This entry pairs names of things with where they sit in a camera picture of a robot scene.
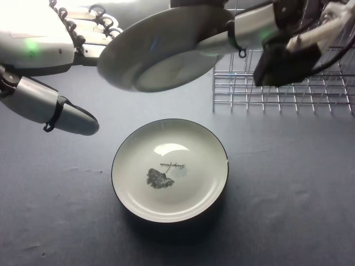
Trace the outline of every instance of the plate rim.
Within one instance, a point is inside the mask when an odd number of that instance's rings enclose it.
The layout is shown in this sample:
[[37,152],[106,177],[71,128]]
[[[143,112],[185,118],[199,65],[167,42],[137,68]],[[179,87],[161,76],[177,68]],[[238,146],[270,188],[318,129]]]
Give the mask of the plate rim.
[[[120,200],[119,196],[117,195],[117,192],[116,192],[116,190],[115,190],[115,186],[113,185],[113,166],[114,166],[114,162],[115,162],[115,160],[116,160],[117,154],[118,154],[118,152],[120,151],[122,145],[126,142],[126,140],[127,140],[132,134],[134,134],[135,132],[137,132],[138,130],[140,130],[141,128],[143,128],[143,127],[145,127],[145,126],[148,126],[148,125],[150,125],[150,124],[153,124],[153,123],[156,123],[156,122],[160,122],[160,121],[166,121],[166,120],[180,120],[180,121],[190,122],[190,123],[193,123],[193,124],[197,124],[197,125],[203,127],[204,129],[206,129],[208,132],[210,132],[210,133],[218,140],[218,142],[220,143],[220,145],[221,145],[222,148],[223,148],[224,154],[225,154],[226,159],[227,159],[227,177],[226,177],[226,181],[224,182],[224,185],[223,185],[223,188],[222,188],[220,194],[219,194],[219,195],[216,197],[216,199],[215,199],[205,210],[203,210],[202,212],[199,212],[198,214],[196,214],[196,215],[194,215],[194,216],[192,216],[192,217],[189,217],[189,218],[183,218],[183,219],[177,218],[177,219],[175,219],[175,220],[173,220],[173,221],[170,221],[170,220],[168,220],[168,221],[157,221],[157,220],[152,220],[152,219],[146,219],[146,218],[144,218],[144,217],[142,217],[142,216],[139,216],[139,215],[135,214],[134,212],[132,212],[125,204],[123,204],[123,202]],[[180,118],[166,118],[166,119],[155,120],[155,121],[149,122],[149,123],[147,123],[147,124],[145,124],[145,125],[143,125],[143,126],[140,126],[140,127],[137,128],[136,130],[134,130],[131,134],[129,134],[129,135],[125,138],[125,140],[121,143],[121,145],[120,145],[119,148],[117,149],[117,152],[116,152],[116,154],[115,154],[115,157],[113,158],[112,167],[111,167],[111,184],[112,184],[112,188],[113,188],[113,191],[115,192],[116,198],[117,198],[118,201],[121,203],[121,205],[122,205],[126,210],[128,210],[131,214],[133,214],[133,215],[136,216],[136,217],[139,217],[139,218],[141,218],[141,219],[143,219],[143,220],[145,220],[145,221],[149,221],[149,222],[153,222],[153,223],[163,223],[163,224],[164,224],[164,223],[174,224],[174,223],[180,223],[180,222],[188,221],[188,220],[191,220],[191,219],[193,219],[193,218],[196,218],[196,217],[198,217],[199,215],[201,215],[201,214],[207,212],[207,211],[211,208],[211,206],[213,206],[214,203],[221,197],[221,195],[222,195],[222,193],[223,193],[223,191],[225,190],[225,187],[226,187],[226,185],[227,185],[228,178],[229,178],[229,158],[228,158],[228,154],[227,154],[227,152],[226,152],[226,149],[224,148],[224,146],[223,146],[222,142],[220,141],[220,139],[219,139],[211,130],[209,130],[209,129],[206,128],[205,126],[202,126],[201,124],[199,124],[199,123],[197,123],[197,122],[194,122],[194,121],[191,121],[191,120],[180,119]]]

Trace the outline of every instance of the dish rack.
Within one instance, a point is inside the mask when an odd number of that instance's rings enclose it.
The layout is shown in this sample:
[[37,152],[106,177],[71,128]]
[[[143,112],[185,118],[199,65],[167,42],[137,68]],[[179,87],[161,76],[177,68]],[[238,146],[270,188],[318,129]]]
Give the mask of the dish rack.
[[[236,4],[235,9],[228,10],[235,14],[243,9],[238,9]],[[355,34],[355,25],[352,22],[351,26],[339,35],[337,43],[329,48],[318,63],[322,64],[333,58],[353,34]],[[213,112],[216,104],[229,104],[231,111],[235,106],[244,106],[247,111],[250,108],[258,108],[263,111],[276,109],[282,112],[285,108],[292,108],[297,113],[300,109],[313,110],[314,113],[320,109],[328,109],[331,113],[335,110],[347,109],[350,114],[354,115],[355,62],[353,58],[355,47],[352,47],[338,63],[324,72],[309,77],[301,83],[279,88],[254,86],[253,70],[261,54],[262,49],[247,50],[246,57],[243,59],[235,53],[226,55],[216,64],[212,76]]]

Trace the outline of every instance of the round plate on table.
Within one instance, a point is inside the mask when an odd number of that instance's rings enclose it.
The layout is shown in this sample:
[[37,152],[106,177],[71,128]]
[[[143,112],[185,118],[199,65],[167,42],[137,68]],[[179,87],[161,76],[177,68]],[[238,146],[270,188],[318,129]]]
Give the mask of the round plate on table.
[[187,120],[165,119],[134,131],[112,165],[120,202],[136,216],[176,223],[207,210],[228,177],[227,154],[207,128]]
[[212,6],[177,7],[137,22],[103,50],[98,70],[113,86],[156,92],[176,88],[207,73],[221,58],[195,50],[224,31],[233,15]]

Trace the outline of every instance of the gray leaf design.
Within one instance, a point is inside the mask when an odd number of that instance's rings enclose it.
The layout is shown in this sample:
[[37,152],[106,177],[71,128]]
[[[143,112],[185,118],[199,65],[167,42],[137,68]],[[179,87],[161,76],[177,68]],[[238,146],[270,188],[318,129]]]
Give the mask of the gray leaf design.
[[174,180],[167,178],[166,174],[157,171],[156,169],[149,169],[146,183],[153,188],[169,187],[174,183]]

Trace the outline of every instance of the plate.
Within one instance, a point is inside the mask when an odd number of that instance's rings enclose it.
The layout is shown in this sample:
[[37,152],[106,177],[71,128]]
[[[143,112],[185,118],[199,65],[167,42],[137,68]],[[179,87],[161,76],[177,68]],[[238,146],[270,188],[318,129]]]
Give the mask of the plate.
[[221,59],[195,50],[224,31],[233,15],[212,6],[178,7],[124,30],[100,55],[98,70],[111,85],[146,92],[173,89],[207,73]]
[[228,177],[227,154],[207,128],[166,119],[134,131],[112,165],[112,184],[120,202],[140,218],[181,222],[207,210]]

